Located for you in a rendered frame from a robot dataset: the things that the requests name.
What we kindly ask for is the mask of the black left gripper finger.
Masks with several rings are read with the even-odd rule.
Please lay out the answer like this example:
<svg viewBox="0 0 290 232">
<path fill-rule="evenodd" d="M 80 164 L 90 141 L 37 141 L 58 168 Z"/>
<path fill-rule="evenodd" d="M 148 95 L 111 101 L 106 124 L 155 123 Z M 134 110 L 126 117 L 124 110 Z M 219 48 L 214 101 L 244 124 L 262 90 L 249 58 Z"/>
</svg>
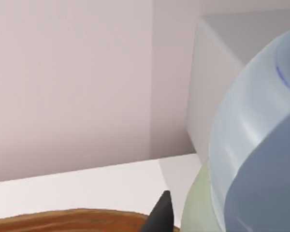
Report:
<svg viewBox="0 0 290 232">
<path fill-rule="evenodd" d="M 165 190 L 150 212 L 140 232 L 173 232 L 174 210 L 171 193 Z"/>
</svg>

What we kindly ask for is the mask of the pale blue clear bottle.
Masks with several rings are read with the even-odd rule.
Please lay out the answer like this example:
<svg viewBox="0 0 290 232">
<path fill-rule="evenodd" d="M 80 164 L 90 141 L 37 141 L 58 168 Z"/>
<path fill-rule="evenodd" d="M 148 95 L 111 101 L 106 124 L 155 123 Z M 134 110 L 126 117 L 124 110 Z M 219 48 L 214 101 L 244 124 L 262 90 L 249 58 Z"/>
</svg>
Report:
<svg viewBox="0 0 290 232">
<path fill-rule="evenodd" d="M 290 232 L 290 30 L 224 95 L 180 232 Z"/>
</svg>

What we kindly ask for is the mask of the brown wooden basket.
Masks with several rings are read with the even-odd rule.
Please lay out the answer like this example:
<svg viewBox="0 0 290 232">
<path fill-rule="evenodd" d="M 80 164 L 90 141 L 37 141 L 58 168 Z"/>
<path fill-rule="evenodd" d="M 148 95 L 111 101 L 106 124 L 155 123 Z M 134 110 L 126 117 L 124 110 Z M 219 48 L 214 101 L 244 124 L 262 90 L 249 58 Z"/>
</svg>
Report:
<svg viewBox="0 0 290 232">
<path fill-rule="evenodd" d="M 0 232 L 141 232 L 148 215 L 77 208 L 0 218 Z"/>
</svg>

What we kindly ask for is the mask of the pale grey cabinet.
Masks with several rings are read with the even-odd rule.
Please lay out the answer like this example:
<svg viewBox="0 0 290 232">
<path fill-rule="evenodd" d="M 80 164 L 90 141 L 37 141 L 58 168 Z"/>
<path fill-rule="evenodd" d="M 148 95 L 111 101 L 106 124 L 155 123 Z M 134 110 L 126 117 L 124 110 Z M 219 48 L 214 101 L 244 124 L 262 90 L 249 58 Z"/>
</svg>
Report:
<svg viewBox="0 0 290 232">
<path fill-rule="evenodd" d="M 270 41 L 290 30 L 290 9 L 212 14 L 197 22 L 188 93 L 187 131 L 201 163 L 226 90 Z"/>
</svg>

